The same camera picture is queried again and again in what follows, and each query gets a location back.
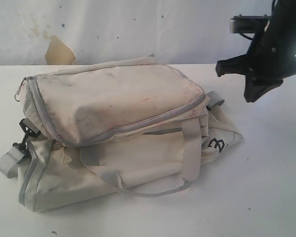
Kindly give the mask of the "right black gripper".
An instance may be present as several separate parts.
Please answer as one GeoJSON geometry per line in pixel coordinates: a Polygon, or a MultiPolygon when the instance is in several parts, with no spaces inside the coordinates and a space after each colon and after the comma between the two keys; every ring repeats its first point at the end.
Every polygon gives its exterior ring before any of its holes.
{"type": "Polygon", "coordinates": [[[254,103],[296,75],[296,21],[254,21],[245,32],[255,34],[246,55],[217,61],[216,74],[245,76],[244,98],[254,103]]]}

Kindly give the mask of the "right silver black robot arm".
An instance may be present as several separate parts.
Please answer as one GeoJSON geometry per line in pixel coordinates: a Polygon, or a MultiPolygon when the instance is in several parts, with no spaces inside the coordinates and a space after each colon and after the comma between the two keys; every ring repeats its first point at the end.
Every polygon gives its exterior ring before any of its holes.
{"type": "Polygon", "coordinates": [[[234,16],[230,32],[253,37],[245,54],[218,61],[216,73],[244,75],[246,102],[257,101],[296,75],[296,0],[274,0],[270,15],[234,16]]]}

